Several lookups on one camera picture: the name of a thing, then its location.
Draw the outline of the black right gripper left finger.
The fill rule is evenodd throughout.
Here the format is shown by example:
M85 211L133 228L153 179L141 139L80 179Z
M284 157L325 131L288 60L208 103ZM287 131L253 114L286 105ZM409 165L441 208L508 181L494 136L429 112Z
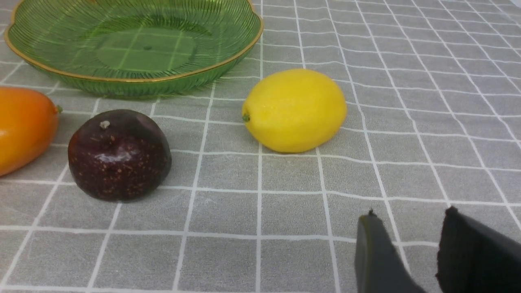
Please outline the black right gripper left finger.
M354 268L359 293L424 293L407 272L383 221L369 210L358 219Z

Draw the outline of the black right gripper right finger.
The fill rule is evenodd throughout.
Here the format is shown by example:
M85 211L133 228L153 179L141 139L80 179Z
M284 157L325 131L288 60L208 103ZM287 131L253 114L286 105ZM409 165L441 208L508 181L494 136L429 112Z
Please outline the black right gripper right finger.
M443 293L519 293L520 243L459 212L445 210L436 278Z

